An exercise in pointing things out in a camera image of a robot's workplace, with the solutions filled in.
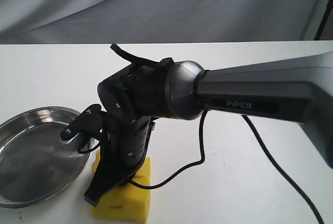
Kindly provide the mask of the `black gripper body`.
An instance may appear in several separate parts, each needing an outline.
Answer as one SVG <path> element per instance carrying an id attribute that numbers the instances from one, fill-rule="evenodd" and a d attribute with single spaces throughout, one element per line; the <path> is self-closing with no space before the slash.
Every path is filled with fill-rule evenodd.
<path id="1" fill-rule="evenodd" d="M 143 164 L 150 135 L 150 118 L 140 117 L 123 125 L 107 116 L 104 127 L 107 137 L 101 143 L 100 161 L 110 171 L 134 174 Z"/>

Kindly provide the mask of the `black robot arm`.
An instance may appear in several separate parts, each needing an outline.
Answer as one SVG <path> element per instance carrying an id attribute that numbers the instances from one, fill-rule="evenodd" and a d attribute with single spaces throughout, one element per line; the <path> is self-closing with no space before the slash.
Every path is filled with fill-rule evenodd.
<path id="1" fill-rule="evenodd" d="M 119 55 L 130 64 L 97 87 L 104 110 L 95 113 L 101 160 L 85 200 L 131 182 L 142 166 L 153 120 L 204 120 L 210 110 L 298 123 L 332 165 L 332 53 L 234 68 L 205 70 L 194 61 L 160 62 Z"/>

